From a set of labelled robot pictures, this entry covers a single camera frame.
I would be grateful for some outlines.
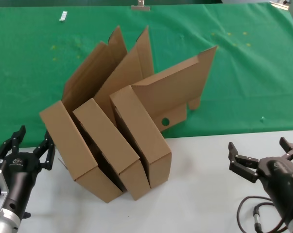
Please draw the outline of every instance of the table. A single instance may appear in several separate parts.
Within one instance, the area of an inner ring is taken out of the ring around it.
[[[117,25],[128,49],[149,25],[156,72],[219,45],[200,107],[165,138],[293,130],[293,20],[269,3],[13,7],[0,8],[0,144],[23,124],[23,146],[40,142],[39,112]]]
[[[169,180],[141,199],[128,193],[106,204],[75,183],[58,161],[42,171],[32,191],[20,233],[239,233],[236,210],[249,195],[267,196],[262,185],[228,170],[228,142],[246,156],[281,156],[280,137],[293,142],[293,131],[167,139],[172,150]],[[249,200],[241,223],[253,233],[252,210],[260,200]],[[280,217],[273,207],[262,207],[264,232]]]

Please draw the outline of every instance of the open cardboard box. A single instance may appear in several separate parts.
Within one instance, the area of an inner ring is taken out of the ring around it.
[[[128,54],[119,27],[100,42],[40,113],[72,178],[105,202],[165,182],[171,150],[160,131],[198,106],[214,52],[154,74],[148,28]]]
[[[117,125],[141,157],[151,188],[168,179],[171,166],[160,130],[185,120],[187,103],[198,107],[215,52],[210,48],[111,95]]]
[[[118,27],[66,82],[62,101],[40,113],[72,178],[105,202],[126,190],[137,200],[150,186],[140,157],[92,97],[112,111],[109,94],[153,73],[148,28],[127,54]]]

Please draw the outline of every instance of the metal clip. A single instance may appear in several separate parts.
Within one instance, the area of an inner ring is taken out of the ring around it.
[[[131,6],[131,10],[150,11],[150,6],[144,6],[144,0],[138,0],[137,6]]]

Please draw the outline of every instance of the small white object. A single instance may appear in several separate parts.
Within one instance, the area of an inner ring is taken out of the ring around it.
[[[68,14],[68,12],[67,11],[64,11],[64,12],[62,12],[62,15],[61,15],[61,18],[60,18],[60,20],[59,21],[64,21],[65,20],[65,18],[67,17],[67,14]]]

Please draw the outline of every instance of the white table surface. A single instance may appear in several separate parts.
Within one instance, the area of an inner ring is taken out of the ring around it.
[[[293,131],[167,139],[172,150],[169,180],[141,199],[125,193],[109,204],[75,183],[58,161],[37,178],[26,211],[32,217],[19,233],[239,233],[236,210],[249,195],[267,196],[259,181],[253,184],[229,171],[228,142],[240,154],[263,158],[281,156],[280,137],[293,142]],[[249,200],[241,223],[254,232],[252,211],[260,200]],[[273,207],[261,208],[263,230],[280,217]]]

